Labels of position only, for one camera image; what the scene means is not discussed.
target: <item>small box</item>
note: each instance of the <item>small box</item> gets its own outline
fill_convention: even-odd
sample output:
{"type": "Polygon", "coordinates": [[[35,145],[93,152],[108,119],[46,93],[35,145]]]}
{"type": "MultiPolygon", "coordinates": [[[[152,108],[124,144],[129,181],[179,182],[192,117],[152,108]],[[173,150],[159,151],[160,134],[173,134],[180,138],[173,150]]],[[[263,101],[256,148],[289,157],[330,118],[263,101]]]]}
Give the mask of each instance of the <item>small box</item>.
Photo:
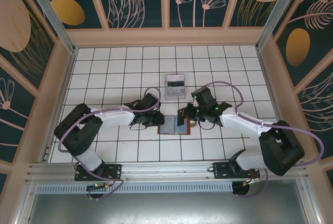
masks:
{"type": "Polygon", "coordinates": [[[185,99],[185,79],[183,74],[165,76],[165,99],[185,99]]]}

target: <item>ventilation grille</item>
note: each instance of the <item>ventilation grille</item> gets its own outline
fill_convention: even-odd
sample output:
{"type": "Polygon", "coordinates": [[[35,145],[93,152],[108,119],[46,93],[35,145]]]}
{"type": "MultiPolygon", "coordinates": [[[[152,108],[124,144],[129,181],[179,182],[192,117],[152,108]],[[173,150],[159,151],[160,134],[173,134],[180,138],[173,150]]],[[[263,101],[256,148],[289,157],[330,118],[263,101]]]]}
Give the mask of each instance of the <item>ventilation grille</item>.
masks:
{"type": "MultiPolygon", "coordinates": [[[[36,194],[86,194],[87,185],[39,185],[36,194]]],[[[91,194],[109,192],[98,189],[91,194]]],[[[115,193],[181,193],[181,192],[232,192],[232,182],[187,182],[187,183],[127,183],[115,193]]]]}

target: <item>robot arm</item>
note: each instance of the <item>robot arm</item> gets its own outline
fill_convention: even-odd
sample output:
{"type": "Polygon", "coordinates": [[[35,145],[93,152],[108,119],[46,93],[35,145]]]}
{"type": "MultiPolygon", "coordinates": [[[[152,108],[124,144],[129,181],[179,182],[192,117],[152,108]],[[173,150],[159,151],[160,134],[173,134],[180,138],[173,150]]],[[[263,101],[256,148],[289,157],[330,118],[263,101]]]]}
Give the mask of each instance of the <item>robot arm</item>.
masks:
{"type": "Polygon", "coordinates": [[[186,108],[179,110],[179,116],[194,121],[208,120],[258,141],[258,148],[241,150],[230,159],[233,171],[268,168],[276,175],[282,176],[304,156],[304,150],[291,130],[263,126],[289,126],[286,122],[279,121],[273,124],[244,113],[241,113],[241,117],[230,104],[218,104],[207,87],[196,90],[192,96],[194,103],[189,103],[186,108]]]}
{"type": "MultiPolygon", "coordinates": [[[[142,124],[146,127],[162,125],[164,124],[164,116],[159,111],[160,104],[155,110],[146,112],[132,112],[129,110],[148,109],[154,106],[157,101],[158,99],[154,95],[148,93],[141,101],[136,100],[119,106],[117,110],[92,115],[80,123],[84,124],[82,128],[76,126],[64,139],[62,144],[87,169],[95,175],[101,176],[104,172],[105,163],[91,147],[101,125],[104,124],[106,127],[134,124],[142,124]]],[[[77,105],[56,127],[54,131],[55,136],[60,140],[77,120],[93,111],[95,110],[90,109],[83,103],[77,105]]]]}

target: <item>grid tile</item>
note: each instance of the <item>grid tile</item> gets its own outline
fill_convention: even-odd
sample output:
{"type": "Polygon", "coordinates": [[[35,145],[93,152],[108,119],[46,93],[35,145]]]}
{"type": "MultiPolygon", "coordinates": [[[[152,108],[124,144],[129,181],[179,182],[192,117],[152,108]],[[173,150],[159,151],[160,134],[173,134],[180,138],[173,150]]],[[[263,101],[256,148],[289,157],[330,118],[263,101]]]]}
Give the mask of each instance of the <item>grid tile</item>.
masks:
{"type": "MultiPolygon", "coordinates": [[[[82,102],[94,109],[106,109],[135,101],[150,86],[160,86],[161,112],[176,115],[179,108],[193,102],[193,91],[213,80],[232,81],[237,86],[245,100],[239,109],[241,112],[276,122],[252,46],[80,49],[61,119],[82,102]],[[166,100],[165,75],[176,72],[185,76],[186,98],[166,100]]],[[[240,101],[238,93],[228,86],[215,84],[209,89],[218,102],[235,106],[240,101]]],[[[158,95],[153,89],[149,92],[158,95]]],[[[201,126],[209,128],[212,124],[205,122],[201,126]]],[[[92,147],[106,162],[189,161],[228,159],[244,149],[244,144],[247,149],[260,149],[257,140],[242,137],[237,130],[225,127],[204,130],[197,124],[191,128],[190,135],[159,135],[157,127],[144,129],[135,125],[130,130],[129,126],[109,127],[105,122],[92,147]]],[[[72,162],[72,158],[53,149],[50,162],[72,162]]]]}

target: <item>gray floor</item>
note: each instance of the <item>gray floor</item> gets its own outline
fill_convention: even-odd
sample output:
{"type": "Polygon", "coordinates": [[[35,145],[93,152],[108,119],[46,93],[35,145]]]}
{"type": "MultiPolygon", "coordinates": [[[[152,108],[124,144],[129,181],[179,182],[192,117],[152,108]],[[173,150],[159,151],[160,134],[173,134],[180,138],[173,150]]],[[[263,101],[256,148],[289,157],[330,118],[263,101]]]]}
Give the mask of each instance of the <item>gray floor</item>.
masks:
{"type": "Polygon", "coordinates": [[[260,197],[231,193],[115,194],[100,202],[85,195],[38,195],[32,224],[301,224],[307,223],[293,181],[270,181],[260,197]]]}

